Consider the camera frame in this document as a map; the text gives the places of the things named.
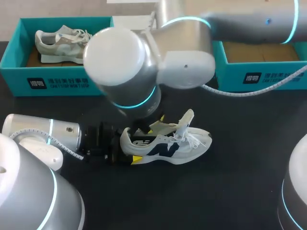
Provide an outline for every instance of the shoe box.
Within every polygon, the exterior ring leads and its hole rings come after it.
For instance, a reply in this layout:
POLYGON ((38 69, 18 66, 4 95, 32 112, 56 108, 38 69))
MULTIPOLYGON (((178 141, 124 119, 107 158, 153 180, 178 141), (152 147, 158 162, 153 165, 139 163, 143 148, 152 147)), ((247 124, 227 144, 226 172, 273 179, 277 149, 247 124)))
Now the shoe box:
MULTIPOLYGON (((218 89, 251 92, 282 81, 307 65, 307 43, 247 45, 214 42, 218 89)), ((278 88, 307 89, 307 73, 278 88)))
POLYGON ((38 30, 53 33, 66 25, 96 34, 112 27, 112 17, 21 18, 0 63, 0 73, 16 97, 98 96, 103 93, 75 63, 42 64, 35 46, 38 30))

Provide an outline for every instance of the black table surface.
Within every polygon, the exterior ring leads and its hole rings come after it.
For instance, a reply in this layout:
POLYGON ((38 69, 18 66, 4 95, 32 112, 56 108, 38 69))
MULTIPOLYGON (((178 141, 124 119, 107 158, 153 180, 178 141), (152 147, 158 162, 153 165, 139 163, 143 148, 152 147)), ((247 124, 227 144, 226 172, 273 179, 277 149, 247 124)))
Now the black table surface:
MULTIPOLYGON (((7 43, 0 43, 0 57, 7 43)), ((189 109, 213 135, 185 165, 124 167, 65 158, 61 174, 81 193, 84 230, 280 230, 277 201, 291 152, 307 133, 307 92, 227 98, 202 89, 167 94, 166 122, 189 109)), ((104 97, 14 98, 0 77, 0 124, 10 113, 124 127, 104 97)))

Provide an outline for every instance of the shoe lace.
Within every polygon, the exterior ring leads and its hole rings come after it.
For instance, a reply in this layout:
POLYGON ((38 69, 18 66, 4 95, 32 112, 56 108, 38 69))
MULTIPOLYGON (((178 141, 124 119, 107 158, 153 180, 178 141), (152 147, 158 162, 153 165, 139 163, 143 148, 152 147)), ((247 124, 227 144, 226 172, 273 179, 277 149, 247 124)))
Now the shoe lace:
POLYGON ((191 149, 197 149, 199 145, 203 145, 206 147, 200 140, 190 134, 187 130, 184 132, 183 136, 179 136, 176 133, 173 137, 174 140, 172 142, 185 142, 187 141, 190 144, 191 149))
POLYGON ((77 35, 74 37, 74 40, 76 41, 72 41, 71 43, 79 43, 79 42, 88 43, 90 39, 93 37, 93 35, 87 32, 87 30, 84 31, 84 30, 76 29, 76 30, 73 30, 72 32, 77 33, 77 35))

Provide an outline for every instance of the teal shoe box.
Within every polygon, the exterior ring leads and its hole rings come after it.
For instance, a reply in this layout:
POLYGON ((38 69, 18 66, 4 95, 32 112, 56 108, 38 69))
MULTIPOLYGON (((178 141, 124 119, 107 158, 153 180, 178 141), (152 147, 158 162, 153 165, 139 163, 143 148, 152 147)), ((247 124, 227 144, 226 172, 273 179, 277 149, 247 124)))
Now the teal shoe box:
POLYGON ((83 66, 25 67, 35 45, 36 31, 53 33, 63 25, 72 29, 87 30, 94 35, 102 29, 113 27, 113 19, 112 17, 21 18, 0 63, 0 72, 14 96, 102 95, 87 76, 83 66))
MULTIPOLYGON (((252 92, 270 87, 307 65, 307 43, 294 43, 300 61, 228 63, 222 42, 214 42, 216 77, 219 90, 252 92)), ((307 73, 301 74, 278 90, 307 89, 307 73)))

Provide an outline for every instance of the navy n logo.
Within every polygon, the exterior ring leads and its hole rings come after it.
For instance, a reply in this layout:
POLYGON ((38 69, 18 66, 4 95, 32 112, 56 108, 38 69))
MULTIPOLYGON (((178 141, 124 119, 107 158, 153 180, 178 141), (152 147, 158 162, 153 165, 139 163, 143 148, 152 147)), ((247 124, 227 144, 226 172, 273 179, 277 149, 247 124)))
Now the navy n logo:
POLYGON ((177 143, 174 143, 169 150, 167 149, 168 144, 157 144, 153 150, 151 150, 147 156, 154 156, 156 154, 159 154, 163 157, 172 157, 174 153, 179 149, 179 145, 177 143))

